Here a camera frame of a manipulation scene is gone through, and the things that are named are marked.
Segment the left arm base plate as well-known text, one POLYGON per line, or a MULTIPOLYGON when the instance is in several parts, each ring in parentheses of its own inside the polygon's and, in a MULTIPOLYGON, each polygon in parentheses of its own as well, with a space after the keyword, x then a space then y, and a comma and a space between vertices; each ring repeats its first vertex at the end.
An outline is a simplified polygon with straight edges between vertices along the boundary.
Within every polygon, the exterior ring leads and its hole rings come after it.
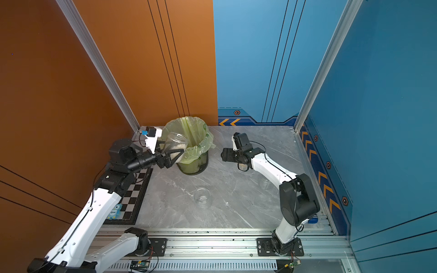
POLYGON ((136 257, 150 257, 151 255, 164 257, 166 249, 166 238, 148 238, 140 240, 137 250, 132 255, 136 257))

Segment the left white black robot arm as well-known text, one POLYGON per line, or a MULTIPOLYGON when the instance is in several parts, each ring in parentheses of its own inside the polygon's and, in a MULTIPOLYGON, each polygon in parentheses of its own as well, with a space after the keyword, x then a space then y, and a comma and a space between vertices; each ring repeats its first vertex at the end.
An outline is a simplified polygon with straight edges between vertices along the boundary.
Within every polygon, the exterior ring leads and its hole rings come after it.
POLYGON ((128 228, 112 243, 93 254, 87 251, 110 212, 122 200, 135 175, 154 165, 170 168, 185 149, 155 153, 144 151, 130 139, 119 139, 109 149, 108 168, 98 178, 90 198, 61 240, 46 254, 29 264, 29 273, 102 273, 128 254, 152 254, 148 232, 128 228))

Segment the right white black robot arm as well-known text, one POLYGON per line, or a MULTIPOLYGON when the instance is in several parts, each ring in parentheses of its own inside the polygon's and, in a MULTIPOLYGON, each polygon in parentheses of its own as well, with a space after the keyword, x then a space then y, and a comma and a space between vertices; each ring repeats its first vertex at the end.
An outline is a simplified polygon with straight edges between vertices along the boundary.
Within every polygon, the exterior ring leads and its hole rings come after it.
POLYGON ((302 257, 302 241, 298 238, 305 225, 320 211, 320 203, 311 178, 295 174, 271 159, 266 148, 254 148, 245 133, 234 133, 232 148, 224 148, 224 162, 236 163, 238 168, 252 169, 267 178, 279 190, 279 203, 283 216, 280 225, 272 233, 268 253, 278 256, 302 257))

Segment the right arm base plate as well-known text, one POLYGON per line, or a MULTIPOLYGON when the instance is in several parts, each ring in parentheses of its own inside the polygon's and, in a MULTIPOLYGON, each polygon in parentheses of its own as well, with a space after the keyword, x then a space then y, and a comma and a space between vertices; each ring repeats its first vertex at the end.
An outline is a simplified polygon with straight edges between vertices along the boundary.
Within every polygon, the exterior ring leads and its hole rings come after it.
POLYGON ((256 241, 260 257, 303 257, 305 255, 302 241, 298 237, 286 244, 275 238, 258 238, 256 241))

